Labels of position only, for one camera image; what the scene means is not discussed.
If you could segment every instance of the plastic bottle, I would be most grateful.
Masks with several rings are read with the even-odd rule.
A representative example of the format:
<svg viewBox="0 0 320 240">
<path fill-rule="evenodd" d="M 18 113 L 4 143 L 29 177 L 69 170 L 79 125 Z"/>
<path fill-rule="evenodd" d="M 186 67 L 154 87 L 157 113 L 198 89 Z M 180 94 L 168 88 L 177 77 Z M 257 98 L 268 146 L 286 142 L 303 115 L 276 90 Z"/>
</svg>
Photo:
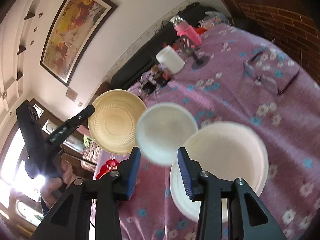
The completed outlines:
<svg viewBox="0 0 320 240">
<path fill-rule="evenodd" d="M 196 46 L 199 46 L 202 43 L 202 40 L 195 29 L 178 15 L 172 17 L 170 22 L 172 22 L 178 36 L 181 37 L 182 35 L 186 35 Z"/>
</svg>

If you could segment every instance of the paper plate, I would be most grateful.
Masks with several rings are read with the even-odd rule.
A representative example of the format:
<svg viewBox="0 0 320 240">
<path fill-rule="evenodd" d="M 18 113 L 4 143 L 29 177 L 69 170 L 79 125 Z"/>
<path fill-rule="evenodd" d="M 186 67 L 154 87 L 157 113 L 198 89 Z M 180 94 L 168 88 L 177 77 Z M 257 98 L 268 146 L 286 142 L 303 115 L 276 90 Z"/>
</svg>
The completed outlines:
<svg viewBox="0 0 320 240">
<path fill-rule="evenodd" d="M 136 145 L 136 123 L 147 109 L 143 101 L 126 90 L 110 90 L 92 104 L 89 131 L 101 148 L 113 154 L 128 154 Z"/>
<path fill-rule="evenodd" d="M 268 153 L 260 137 L 249 127 L 234 122 L 215 122 L 192 135 L 183 145 L 191 160 L 219 179 L 245 179 L 260 196 L 268 175 Z M 179 211 L 198 222 L 200 201 L 186 195 L 178 161 L 172 165 L 170 191 Z M 222 222 L 228 221 L 227 200 L 222 200 Z"/>
<path fill-rule="evenodd" d="M 160 103 L 140 117 L 136 141 L 149 161 L 171 166 L 178 149 L 197 131 L 198 125 L 187 109 L 174 103 Z"/>
</svg>

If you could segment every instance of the metal screw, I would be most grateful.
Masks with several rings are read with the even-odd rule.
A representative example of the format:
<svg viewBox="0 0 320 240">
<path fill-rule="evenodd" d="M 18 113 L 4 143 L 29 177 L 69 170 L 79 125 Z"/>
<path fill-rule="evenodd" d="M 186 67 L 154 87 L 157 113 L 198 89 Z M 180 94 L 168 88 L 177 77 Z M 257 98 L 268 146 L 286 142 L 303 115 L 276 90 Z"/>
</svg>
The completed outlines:
<svg viewBox="0 0 320 240">
<path fill-rule="evenodd" d="M 210 173 L 209 173 L 208 171 L 201 171 L 201 172 L 200 172 L 200 176 L 201 176 L 201 177 L 209 177 L 209 174 L 210 174 Z"/>
<path fill-rule="evenodd" d="M 73 183 L 74 183 L 76 186 L 79 186 L 79 185 L 82 184 L 82 182 L 83 182 L 83 179 L 78 178 L 78 179 L 76 179 Z"/>
<path fill-rule="evenodd" d="M 119 171 L 110 171 L 110 176 L 111 177 L 117 177 L 117 176 L 119 176 Z"/>
<path fill-rule="evenodd" d="M 236 183 L 238 183 L 239 185 L 244 185 L 245 184 L 245 180 L 242 178 L 237 178 L 236 179 Z"/>
</svg>

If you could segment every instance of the wall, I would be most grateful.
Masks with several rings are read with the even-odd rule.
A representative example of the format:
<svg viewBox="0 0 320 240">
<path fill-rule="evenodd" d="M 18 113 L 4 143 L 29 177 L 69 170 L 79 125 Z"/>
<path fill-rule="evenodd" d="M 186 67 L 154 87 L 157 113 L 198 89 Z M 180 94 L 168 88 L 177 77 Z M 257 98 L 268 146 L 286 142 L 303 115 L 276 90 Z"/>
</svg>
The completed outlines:
<svg viewBox="0 0 320 240">
<path fill-rule="evenodd" d="M 267 39 L 286 52 L 320 84 L 320 32 L 299 0 L 235 0 Z"/>
<path fill-rule="evenodd" d="M 76 102 L 65 97 L 67 88 L 39 65 L 51 23 L 63 0 L 40 0 L 32 20 L 24 52 L 24 64 L 32 67 L 32 91 L 36 99 L 58 118 L 65 120 L 77 114 L 79 101 L 86 103 L 99 83 L 126 51 L 154 22 L 185 0 L 111 0 L 118 5 L 84 53 L 70 87 L 79 95 Z"/>
<path fill-rule="evenodd" d="M 148 28 L 131 46 L 121 55 L 121 57 L 114 63 L 114 65 L 110 68 L 106 76 L 104 77 L 104 81 L 111 83 L 112 76 L 148 41 L 150 40 L 156 33 L 156 31 L 160 28 L 161 23 L 168 22 L 169 19 L 176 15 L 180 10 L 183 10 L 188 5 L 199 2 L 204 6 L 211 6 L 215 8 L 217 11 L 225 14 L 230 17 L 226 6 L 223 4 L 221 0 L 186 0 L 185 2 L 179 4 L 176 8 L 172 9 L 163 17 L 159 18 L 150 28 Z"/>
</svg>

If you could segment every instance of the framed painting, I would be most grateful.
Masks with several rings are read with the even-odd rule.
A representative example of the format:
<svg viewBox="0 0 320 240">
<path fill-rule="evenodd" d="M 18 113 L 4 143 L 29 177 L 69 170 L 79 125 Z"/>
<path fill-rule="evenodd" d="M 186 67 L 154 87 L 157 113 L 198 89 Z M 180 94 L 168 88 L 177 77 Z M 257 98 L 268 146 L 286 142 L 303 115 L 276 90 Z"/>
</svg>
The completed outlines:
<svg viewBox="0 0 320 240">
<path fill-rule="evenodd" d="M 40 65 L 68 86 L 90 41 L 116 8 L 110 0 L 64 0 L 49 30 Z"/>
</svg>

